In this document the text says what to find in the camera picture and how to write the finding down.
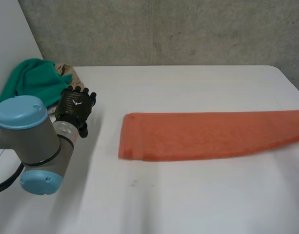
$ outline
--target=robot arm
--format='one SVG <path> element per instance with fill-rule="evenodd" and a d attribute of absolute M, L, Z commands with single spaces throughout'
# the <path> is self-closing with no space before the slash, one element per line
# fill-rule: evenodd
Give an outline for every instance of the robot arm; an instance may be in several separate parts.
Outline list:
<path fill-rule="evenodd" d="M 96 94 L 80 87 L 63 90 L 52 124 L 42 101 L 19 96 L 0 103 L 0 149 L 13 149 L 24 172 L 20 185 L 37 195 L 55 193 L 67 170 L 77 137 L 87 136 L 86 120 Z"/>

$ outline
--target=green cloth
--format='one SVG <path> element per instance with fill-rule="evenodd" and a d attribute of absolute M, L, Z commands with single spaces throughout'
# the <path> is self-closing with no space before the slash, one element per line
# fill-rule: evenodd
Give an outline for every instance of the green cloth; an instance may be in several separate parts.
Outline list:
<path fill-rule="evenodd" d="M 46 107 L 60 99 L 60 94 L 72 80 L 72 74 L 61 76 L 51 61 L 38 58 L 20 63 L 11 73 L 0 96 L 0 102 L 13 96 L 32 95 Z"/>

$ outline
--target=white table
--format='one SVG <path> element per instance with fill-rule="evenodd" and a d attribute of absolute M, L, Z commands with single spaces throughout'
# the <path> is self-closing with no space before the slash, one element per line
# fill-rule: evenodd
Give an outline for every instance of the white table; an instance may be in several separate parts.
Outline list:
<path fill-rule="evenodd" d="M 130 112 L 299 109 L 270 66 L 77 67 L 97 103 L 55 195 L 0 193 L 0 234 L 299 234 L 299 144 L 231 159 L 118 159 Z M 0 157 L 0 182 L 17 168 Z"/>

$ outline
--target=beige cloth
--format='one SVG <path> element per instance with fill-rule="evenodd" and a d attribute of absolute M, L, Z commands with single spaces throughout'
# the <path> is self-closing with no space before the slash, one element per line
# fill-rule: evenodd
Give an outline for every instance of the beige cloth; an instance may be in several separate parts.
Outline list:
<path fill-rule="evenodd" d="M 60 74 L 62 76 L 72 74 L 72 81 L 71 81 L 71 83 L 69 83 L 69 85 L 71 85 L 73 88 L 80 86 L 81 90 L 84 89 L 84 84 L 79 79 L 73 66 L 65 64 L 65 63 L 57 63 L 57 64 L 55 64 L 55 70 L 57 71 L 58 74 Z"/>

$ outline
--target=concrete wall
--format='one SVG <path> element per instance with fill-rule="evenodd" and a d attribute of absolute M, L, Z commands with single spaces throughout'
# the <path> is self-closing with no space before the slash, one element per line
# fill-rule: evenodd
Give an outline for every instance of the concrete wall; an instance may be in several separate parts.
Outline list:
<path fill-rule="evenodd" d="M 273 65 L 299 88 L 299 0 L 19 0 L 45 59 Z"/>

